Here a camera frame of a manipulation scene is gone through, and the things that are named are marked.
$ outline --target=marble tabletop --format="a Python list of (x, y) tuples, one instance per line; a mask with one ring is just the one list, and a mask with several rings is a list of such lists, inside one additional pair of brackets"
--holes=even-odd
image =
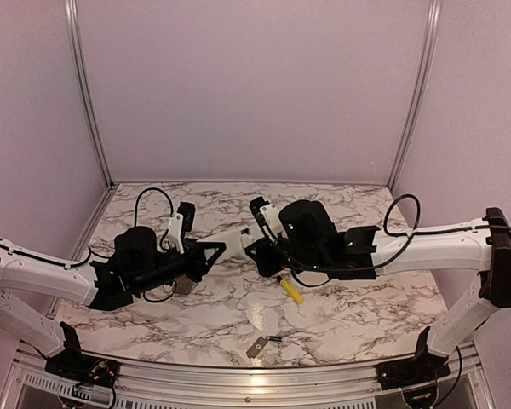
[[(112, 254), (113, 239), (133, 224), (136, 196), (161, 187), (175, 203), (197, 206), (190, 237), (201, 238), (253, 223), (248, 205), (262, 195), (278, 207), (298, 199), (319, 200), (339, 230), (379, 224), (392, 201), (385, 187), (278, 183), (123, 184), (106, 208), (89, 244)], [(169, 209), (159, 193), (142, 200), (139, 224), (158, 237)], [(392, 224), (403, 227), (398, 210)], [(218, 262), (189, 295), (162, 304), (137, 300), (114, 312), (91, 311), (63, 301), (56, 319), (78, 332), (84, 350), (146, 361), (201, 366), (313, 366), (414, 352), (420, 331), (444, 312), (445, 304), (428, 271), (375, 281), (337, 281), (319, 288), (297, 285), (297, 305), (275, 279), (264, 279), (246, 256)], [(309, 283), (323, 274), (303, 273)], [(161, 297), (165, 292), (152, 292)], [(281, 336), (254, 359), (246, 350), (259, 336)]]

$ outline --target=table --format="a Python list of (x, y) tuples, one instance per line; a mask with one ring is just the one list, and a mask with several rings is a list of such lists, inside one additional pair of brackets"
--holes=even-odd
[[(201, 238), (253, 223), (249, 202), (262, 195), (278, 207), (298, 199), (321, 201), (339, 230), (379, 224), (392, 196), (385, 187), (296, 183), (122, 184), (114, 193), (90, 246), (111, 255), (113, 239), (133, 224), (136, 196), (144, 188), (164, 189), (175, 207), (192, 202), (197, 214), (191, 237)], [(141, 200), (139, 224), (158, 237), (169, 209), (159, 193)], [(398, 210), (391, 224), (404, 227)], [(137, 300), (113, 312), (91, 311), (63, 301), (57, 320), (78, 332), (88, 351), (145, 361), (199, 366), (314, 366), (414, 352), (420, 331), (444, 312), (445, 304), (428, 271), (406, 272), (375, 281), (337, 281), (303, 288), (282, 274), (304, 297), (297, 305), (275, 279), (264, 279), (241, 256), (219, 262), (190, 295), (163, 304)], [(309, 283), (323, 274), (303, 273)], [(161, 297), (165, 292), (155, 290)], [(246, 350), (259, 336), (281, 336), (254, 359)]]

